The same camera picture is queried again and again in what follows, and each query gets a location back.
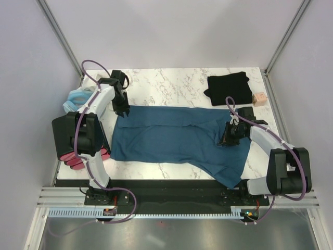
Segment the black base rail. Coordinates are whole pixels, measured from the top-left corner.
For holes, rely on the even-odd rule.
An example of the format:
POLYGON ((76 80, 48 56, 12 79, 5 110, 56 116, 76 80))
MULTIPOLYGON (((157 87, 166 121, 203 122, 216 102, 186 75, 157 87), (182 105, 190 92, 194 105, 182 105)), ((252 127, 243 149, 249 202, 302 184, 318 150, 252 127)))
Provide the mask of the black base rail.
POLYGON ((79 188, 85 205, 115 205, 123 213, 225 213, 232 207, 268 206, 243 185, 229 189, 214 180, 112 180, 114 191, 92 189, 88 180, 58 180, 57 188, 79 188))

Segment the black pink drawer organizer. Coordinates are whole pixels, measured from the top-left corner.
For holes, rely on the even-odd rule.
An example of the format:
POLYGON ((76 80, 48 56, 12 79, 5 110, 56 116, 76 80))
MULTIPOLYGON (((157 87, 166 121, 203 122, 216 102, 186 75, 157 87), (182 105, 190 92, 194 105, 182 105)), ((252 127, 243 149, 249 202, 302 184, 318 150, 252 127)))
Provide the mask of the black pink drawer organizer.
POLYGON ((78 112, 69 112, 52 121, 57 158, 73 170, 84 168, 82 159, 76 157, 76 154, 95 156, 100 152, 102 160, 106 160, 111 153, 102 122, 96 114, 83 116, 78 138, 75 139, 80 116, 78 112))

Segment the small pink cube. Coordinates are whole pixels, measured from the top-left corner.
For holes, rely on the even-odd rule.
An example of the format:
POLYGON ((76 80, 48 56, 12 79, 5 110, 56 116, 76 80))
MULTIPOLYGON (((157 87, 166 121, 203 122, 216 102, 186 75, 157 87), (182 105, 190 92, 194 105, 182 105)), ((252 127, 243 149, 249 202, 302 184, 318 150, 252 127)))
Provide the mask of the small pink cube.
POLYGON ((264 106, 268 98, 264 92, 257 92, 252 95, 252 104, 254 107, 264 106))

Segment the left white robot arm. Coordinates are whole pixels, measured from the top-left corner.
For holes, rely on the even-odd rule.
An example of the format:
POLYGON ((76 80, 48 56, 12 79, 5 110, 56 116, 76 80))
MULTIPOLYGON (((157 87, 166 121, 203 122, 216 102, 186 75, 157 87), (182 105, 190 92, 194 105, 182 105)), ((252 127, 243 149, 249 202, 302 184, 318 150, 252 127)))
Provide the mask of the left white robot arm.
POLYGON ((108 205, 114 199, 114 192, 104 167, 103 150, 110 153, 110 146, 100 119, 109 104, 116 115, 129 115, 130 105, 125 89, 130 81, 127 75, 119 72, 119 75, 100 78, 95 83, 97 86, 94 89, 74 91, 84 94, 85 99, 75 112, 66 114, 66 119, 75 126, 68 132, 75 158, 86 168, 89 186, 98 189, 96 199, 108 205))

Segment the folded black t shirt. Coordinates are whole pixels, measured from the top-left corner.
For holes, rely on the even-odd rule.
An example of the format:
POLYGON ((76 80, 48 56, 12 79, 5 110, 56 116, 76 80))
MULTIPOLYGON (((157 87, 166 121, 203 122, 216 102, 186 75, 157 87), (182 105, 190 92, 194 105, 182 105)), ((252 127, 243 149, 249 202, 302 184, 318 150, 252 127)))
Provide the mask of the folded black t shirt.
POLYGON ((211 100, 212 106, 226 105, 226 98, 232 97, 236 105, 252 103, 249 78, 244 71, 224 76, 207 77, 208 88, 203 92, 211 100))

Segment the white t shirt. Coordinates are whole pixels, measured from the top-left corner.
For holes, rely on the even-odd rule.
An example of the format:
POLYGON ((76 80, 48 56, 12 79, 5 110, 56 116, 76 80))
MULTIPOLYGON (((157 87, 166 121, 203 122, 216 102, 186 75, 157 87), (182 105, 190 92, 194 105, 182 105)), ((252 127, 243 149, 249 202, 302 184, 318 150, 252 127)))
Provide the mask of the white t shirt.
POLYGON ((83 80, 81 89, 93 92, 95 91, 96 88, 97 88, 96 79, 92 80, 90 78, 85 78, 83 80))

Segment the blue t shirt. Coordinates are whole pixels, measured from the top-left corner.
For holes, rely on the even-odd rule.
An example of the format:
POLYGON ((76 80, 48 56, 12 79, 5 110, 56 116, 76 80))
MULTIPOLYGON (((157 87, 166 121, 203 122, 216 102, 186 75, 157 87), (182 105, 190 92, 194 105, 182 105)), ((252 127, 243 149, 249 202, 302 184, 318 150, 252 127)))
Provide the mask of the blue t shirt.
POLYGON ((189 163, 232 189, 240 181, 251 142, 219 144, 231 116, 225 109, 132 106, 118 117, 111 158, 144 163, 189 163))

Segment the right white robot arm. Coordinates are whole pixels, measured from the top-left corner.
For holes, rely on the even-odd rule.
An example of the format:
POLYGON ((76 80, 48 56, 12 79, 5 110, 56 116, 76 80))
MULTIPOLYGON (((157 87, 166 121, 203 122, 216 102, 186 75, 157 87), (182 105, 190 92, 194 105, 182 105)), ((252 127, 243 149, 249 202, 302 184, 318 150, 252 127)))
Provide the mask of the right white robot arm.
POLYGON ((294 147, 276 135, 264 120, 227 122, 219 145, 238 146, 248 138, 259 145, 268 155, 266 176, 245 181, 246 187, 238 192, 239 201, 252 204, 257 195, 300 194, 303 199, 312 189, 310 156, 304 147, 294 147))

